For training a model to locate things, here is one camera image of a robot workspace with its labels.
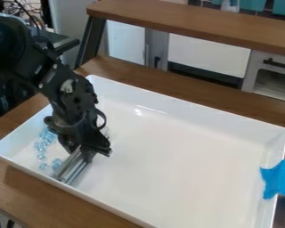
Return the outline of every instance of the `clear bead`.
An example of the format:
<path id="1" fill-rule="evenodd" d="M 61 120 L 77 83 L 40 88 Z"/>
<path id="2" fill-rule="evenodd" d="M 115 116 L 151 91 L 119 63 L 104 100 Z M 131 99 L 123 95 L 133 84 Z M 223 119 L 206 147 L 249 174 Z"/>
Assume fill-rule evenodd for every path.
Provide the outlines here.
<path id="1" fill-rule="evenodd" d="M 45 171 L 47 168 L 48 168 L 48 166 L 47 166 L 46 163 L 41 163 L 41 164 L 39 165 L 39 169 L 42 170 L 42 171 Z"/>

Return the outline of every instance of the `plastic tray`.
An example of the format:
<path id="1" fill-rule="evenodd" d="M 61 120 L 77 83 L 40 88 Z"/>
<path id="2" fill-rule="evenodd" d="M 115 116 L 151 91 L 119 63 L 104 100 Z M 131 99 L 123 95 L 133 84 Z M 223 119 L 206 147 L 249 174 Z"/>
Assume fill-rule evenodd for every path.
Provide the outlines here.
<path id="1" fill-rule="evenodd" d="M 144 227 L 271 228 L 260 167 L 284 158 L 285 128 L 89 77 L 108 117 L 113 153 L 72 186 L 37 168 L 33 142 L 47 107 L 0 141 L 11 166 Z M 68 155 L 56 143 L 52 158 Z"/>

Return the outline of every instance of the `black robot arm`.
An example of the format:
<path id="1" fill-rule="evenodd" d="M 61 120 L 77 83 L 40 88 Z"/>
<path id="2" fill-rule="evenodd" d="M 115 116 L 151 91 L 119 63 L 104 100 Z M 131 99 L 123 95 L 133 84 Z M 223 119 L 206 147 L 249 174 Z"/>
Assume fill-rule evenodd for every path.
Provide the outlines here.
<path id="1" fill-rule="evenodd" d="M 110 142 L 100 132 L 106 117 L 95 108 L 93 85 L 63 65 L 46 39 L 32 37 L 19 20 L 0 17 L 0 80 L 11 77 L 49 100 L 53 115 L 45 123 L 70 154 L 80 148 L 86 163 L 96 153 L 110 155 Z M 102 126 L 97 126 L 99 116 Z"/>

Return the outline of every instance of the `white cabinet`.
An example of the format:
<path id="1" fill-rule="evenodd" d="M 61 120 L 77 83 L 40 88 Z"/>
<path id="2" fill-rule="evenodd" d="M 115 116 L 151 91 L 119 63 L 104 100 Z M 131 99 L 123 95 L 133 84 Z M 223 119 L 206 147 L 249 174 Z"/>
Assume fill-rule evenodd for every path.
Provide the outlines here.
<path id="1" fill-rule="evenodd" d="M 170 34 L 168 60 L 243 78 L 250 49 Z"/>

